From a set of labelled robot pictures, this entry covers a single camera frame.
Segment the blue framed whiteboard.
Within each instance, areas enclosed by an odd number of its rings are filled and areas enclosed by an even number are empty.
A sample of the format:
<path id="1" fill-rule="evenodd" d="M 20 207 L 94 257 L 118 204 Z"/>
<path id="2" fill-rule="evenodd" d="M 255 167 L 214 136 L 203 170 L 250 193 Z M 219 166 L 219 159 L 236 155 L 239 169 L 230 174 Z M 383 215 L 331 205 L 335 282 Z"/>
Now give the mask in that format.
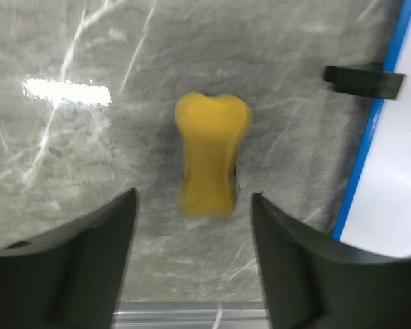
<path id="1" fill-rule="evenodd" d="M 377 254 L 411 256 L 411 1 L 404 1 L 383 65 L 327 66 L 338 93 L 369 97 L 360 146 L 333 237 Z"/>

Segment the yellow bone shaped eraser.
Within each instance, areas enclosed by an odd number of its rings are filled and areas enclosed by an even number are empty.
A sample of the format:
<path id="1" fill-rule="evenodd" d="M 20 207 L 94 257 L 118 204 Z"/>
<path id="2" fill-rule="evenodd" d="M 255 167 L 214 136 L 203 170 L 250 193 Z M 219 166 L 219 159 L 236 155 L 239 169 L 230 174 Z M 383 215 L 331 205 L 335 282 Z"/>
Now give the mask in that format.
<path id="1" fill-rule="evenodd" d="M 188 217 L 229 221 L 238 199 L 238 151 L 252 120 L 250 107 L 231 94 L 184 95 L 175 107 L 183 146 L 180 204 Z"/>

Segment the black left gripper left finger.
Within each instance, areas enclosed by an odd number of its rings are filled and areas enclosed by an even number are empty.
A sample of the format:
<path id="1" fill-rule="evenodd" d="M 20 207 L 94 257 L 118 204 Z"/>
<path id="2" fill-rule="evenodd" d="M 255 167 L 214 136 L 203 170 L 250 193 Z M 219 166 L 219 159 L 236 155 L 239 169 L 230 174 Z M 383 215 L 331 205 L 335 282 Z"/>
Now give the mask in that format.
<path id="1" fill-rule="evenodd" d="M 110 328 L 138 210 L 131 188 L 90 214 L 0 249 L 0 328 Z"/>

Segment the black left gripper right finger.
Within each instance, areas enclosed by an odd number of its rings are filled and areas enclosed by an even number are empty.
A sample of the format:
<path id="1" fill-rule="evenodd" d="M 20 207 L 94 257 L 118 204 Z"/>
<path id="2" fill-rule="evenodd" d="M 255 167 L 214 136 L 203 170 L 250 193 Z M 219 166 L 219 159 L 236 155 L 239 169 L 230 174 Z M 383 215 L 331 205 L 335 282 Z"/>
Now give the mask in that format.
<path id="1" fill-rule="evenodd" d="M 259 193 L 251 226 L 271 328 L 411 328 L 411 257 L 336 241 Z"/>

